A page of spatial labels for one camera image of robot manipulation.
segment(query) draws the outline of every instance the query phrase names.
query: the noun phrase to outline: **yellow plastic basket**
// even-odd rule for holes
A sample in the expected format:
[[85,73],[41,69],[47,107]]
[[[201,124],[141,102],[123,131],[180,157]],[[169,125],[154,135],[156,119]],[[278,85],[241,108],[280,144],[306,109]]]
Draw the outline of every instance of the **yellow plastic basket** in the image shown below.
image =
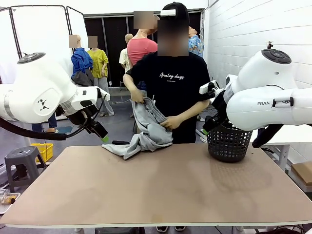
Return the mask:
[[45,144],[31,144],[32,146],[36,146],[41,154],[41,157],[43,158],[44,162],[47,162],[50,158],[53,156],[53,144],[47,143]]

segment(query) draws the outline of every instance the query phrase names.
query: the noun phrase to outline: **person's right hand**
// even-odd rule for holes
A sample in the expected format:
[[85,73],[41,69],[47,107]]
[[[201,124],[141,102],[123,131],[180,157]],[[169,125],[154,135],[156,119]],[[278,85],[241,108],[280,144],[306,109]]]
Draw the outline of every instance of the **person's right hand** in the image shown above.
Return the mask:
[[131,92],[131,100],[137,103],[144,103],[143,93],[139,89],[135,89]]

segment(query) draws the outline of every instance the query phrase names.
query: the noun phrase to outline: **white curtain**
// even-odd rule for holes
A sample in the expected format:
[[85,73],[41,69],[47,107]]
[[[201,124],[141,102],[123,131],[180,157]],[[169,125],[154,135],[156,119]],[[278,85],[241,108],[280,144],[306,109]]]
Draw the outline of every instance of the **white curtain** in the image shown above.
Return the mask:
[[89,50],[88,45],[88,35],[86,26],[84,24],[83,15],[77,11],[74,11],[68,8],[68,16],[69,21],[72,28],[73,35],[79,35],[81,38],[81,47],[85,49],[85,51]]
[[22,52],[44,52],[52,56],[67,72],[73,73],[72,50],[65,10],[58,6],[16,7],[13,13]]
[[9,10],[0,11],[0,77],[3,84],[13,84],[19,60]]

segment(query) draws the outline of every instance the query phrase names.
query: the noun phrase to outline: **blue jeans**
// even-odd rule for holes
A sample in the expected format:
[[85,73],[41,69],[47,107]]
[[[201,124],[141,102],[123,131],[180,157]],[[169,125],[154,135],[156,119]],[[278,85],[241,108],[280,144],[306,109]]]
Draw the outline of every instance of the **blue jeans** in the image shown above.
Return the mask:
[[[57,125],[57,119],[55,118],[55,114],[51,115],[50,118],[48,118],[49,128],[56,128]],[[34,132],[41,133],[42,130],[42,123],[32,123],[31,128]]]

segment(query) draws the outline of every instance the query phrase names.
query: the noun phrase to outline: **white shirt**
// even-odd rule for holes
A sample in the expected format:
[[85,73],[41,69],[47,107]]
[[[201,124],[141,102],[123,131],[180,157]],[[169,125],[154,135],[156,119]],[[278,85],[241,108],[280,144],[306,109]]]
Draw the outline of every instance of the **white shirt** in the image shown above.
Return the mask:
[[130,70],[127,48],[120,52],[119,63],[126,65],[125,73]]

